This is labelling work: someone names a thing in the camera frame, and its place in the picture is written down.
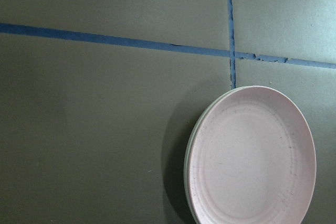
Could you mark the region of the cream plate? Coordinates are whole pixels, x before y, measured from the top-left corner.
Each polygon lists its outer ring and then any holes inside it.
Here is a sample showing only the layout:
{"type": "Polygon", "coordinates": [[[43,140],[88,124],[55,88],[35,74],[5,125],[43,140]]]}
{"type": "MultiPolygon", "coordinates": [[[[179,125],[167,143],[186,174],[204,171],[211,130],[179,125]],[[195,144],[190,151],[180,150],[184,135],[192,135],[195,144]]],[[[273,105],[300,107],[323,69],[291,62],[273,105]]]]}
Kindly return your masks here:
{"type": "Polygon", "coordinates": [[[183,185],[184,185],[184,191],[185,191],[185,196],[186,196],[186,200],[187,200],[187,205],[188,208],[192,214],[192,217],[195,221],[195,223],[201,223],[198,219],[198,216],[196,214],[196,211],[194,209],[193,206],[193,202],[192,202],[192,196],[191,196],[191,186],[189,185],[189,180],[190,180],[190,159],[192,156],[192,150],[193,150],[193,144],[194,144],[194,140],[196,138],[197,135],[197,131],[198,128],[200,127],[200,125],[202,124],[202,122],[204,121],[204,117],[207,116],[207,114],[209,113],[209,111],[212,109],[212,107],[214,107],[219,101],[221,101],[223,98],[229,96],[229,94],[238,91],[239,89],[242,89],[243,87],[239,87],[239,88],[234,88],[232,90],[229,90],[228,92],[222,94],[219,98],[217,98],[216,100],[214,100],[203,112],[202,114],[199,116],[199,118],[197,119],[191,134],[189,136],[188,139],[188,143],[187,143],[187,147],[186,147],[186,151],[185,151],[185,155],[184,155],[184,165],[183,165],[183,185]]]}

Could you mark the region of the pink plate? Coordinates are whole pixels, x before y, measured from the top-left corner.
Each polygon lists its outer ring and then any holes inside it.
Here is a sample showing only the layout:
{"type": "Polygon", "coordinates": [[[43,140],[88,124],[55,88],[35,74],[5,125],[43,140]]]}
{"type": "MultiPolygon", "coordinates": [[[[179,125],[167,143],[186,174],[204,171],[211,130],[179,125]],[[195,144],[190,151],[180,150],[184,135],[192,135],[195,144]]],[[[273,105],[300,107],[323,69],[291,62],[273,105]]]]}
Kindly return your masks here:
{"type": "Polygon", "coordinates": [[[316,181],[309,125],[281,92],[245,86],[197,131],[191,196],[201,223],[301,223],[316,181]]]}

